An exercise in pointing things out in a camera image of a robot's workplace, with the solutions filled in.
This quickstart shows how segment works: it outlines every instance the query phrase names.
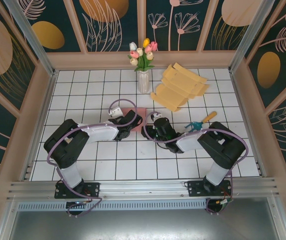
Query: white vase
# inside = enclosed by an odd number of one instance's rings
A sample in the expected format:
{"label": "white vase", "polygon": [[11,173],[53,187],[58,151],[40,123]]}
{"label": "white vase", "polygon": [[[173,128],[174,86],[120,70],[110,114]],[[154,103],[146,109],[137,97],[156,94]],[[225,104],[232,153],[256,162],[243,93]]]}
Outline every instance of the white vase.
{"label": "white vase", "polygon": [[147,94],[150,88],[150,73],[148,71],[137,71],[137,87],[141,94]]}

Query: flower bouquet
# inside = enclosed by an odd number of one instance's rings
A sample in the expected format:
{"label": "flower bouquet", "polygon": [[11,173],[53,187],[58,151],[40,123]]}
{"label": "flower bouquet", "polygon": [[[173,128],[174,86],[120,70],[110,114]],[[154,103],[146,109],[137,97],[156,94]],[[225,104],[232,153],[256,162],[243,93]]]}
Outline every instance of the flower bouquet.
{"label": "flower bouquet", "polygon": [[131,65],[136,66],[135,72],[138,80],[138,90],[142,94],[147,94],[149,90],[149,72],[148,70],[154,68],[150,65],[153,61],[153,51],[156,51],[158,44],[155,41],[150,43],[150,40],[146,38],[143,42],[143,48],[138,48],[134,42],[129,44],[129,62]]}

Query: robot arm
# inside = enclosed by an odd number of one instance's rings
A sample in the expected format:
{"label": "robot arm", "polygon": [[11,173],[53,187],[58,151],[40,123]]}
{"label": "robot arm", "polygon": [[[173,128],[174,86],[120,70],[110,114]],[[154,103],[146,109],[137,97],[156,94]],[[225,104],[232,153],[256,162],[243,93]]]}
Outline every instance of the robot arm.
{"label": "robot arm", "polygon": [[[176,132],[169,120],[162,117],[161,114],[154,113],[151,118],[153,125],[146,126],[146,131],[150,137],[157,141],[174,140],[185,133]],[[232,133],[227,127],[220,122],[214,122],[210,129],[223,130]],[[149,139],[142,127],[142,135]],[[190,150],[205,149],[210,157],[214,160],[210,171],[203,179],[204,189],[211,193],[225,178],[246,149],[242,142],[233,136],[219,131],[208,131],[206,133],[196,133],[185,135],[179,140],[165,143],[165,147],[172,153],[181,154]]]}
{"label": "robot arm", "polygon": [[[130,131],[140,125],[143,120],[137,115],[131,124],[118,127],[118,125],[129,123],[134,118],[135,112],[131,110],[126,116],[123,116],[121,109],[117,107],[109,114],[112,118],[105,121],[105,125],[87,127],[73,132],[55,148],[51,155],[67,184],[78,193],[83,191],[84,181],[77,168],[77,159],[84,146],[98,141],[120,141],[127,138]],[[85,124],[77,124],[72,119],[65,120],[46,140],[44,143],[45,150],[49,153],[62,136],[81,126],[85,126]]]}

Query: white tile floor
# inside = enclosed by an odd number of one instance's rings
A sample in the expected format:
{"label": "white tile floor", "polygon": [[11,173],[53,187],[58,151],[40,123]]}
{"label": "white tile floor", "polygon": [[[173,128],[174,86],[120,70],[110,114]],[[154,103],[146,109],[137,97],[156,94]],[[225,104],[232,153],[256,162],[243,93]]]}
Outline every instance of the white tile floor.
{"label": "white tile floor", "polygon": [[[133,70],[83,70],[60,71],[48,110],[45,127],[34,162],[32,181],[57,181],[54,168],[46,161],[43,148],[47,138],[66,119],[77,123],[96,124],[106,121],[110,104],[119,98],[132,100],[150,113],[157,110],[174,123],[177,132],[191,121],[201,122],[207,114],[217,112],[210,123],[219,121],[245,139],[250,147],[248,157],[233,169],[235,177],[259,176],[258,165],[248,139],[243,118],[227,69],[191,69],[208,79],[204,96],[195,97],[178,112],[171,112],[149,94],[137,91],[136,73]],[[151,71],[149,93],[161,83],[164,69]],[[132,107],[121,102],[121,107]],[[87,144],[78,158],[81,176],[88,181],[96,180],[147,180],[203,178],[213,160],[204,149],[174,154],[147,141],[140,133],[132,132],[122,141]]]}

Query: ventilation grille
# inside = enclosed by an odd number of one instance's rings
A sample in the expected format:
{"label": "ventilation grille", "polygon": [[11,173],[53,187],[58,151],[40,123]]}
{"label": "ventilation grille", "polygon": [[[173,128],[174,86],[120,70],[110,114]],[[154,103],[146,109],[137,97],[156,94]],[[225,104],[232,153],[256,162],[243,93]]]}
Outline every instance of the ventilation grille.
{"label": "ventilation grille", "polygon": [[[95,203],[73,207],[71,211],[88,210]],[[18,205],[19,212],[66,211],[67,202],[22,202]],[[174,209],[205,209],[205,199],[192,200],[138,200],[138,201],[103,201],[94,211],[126,211],[126,210],[174,210]]]}

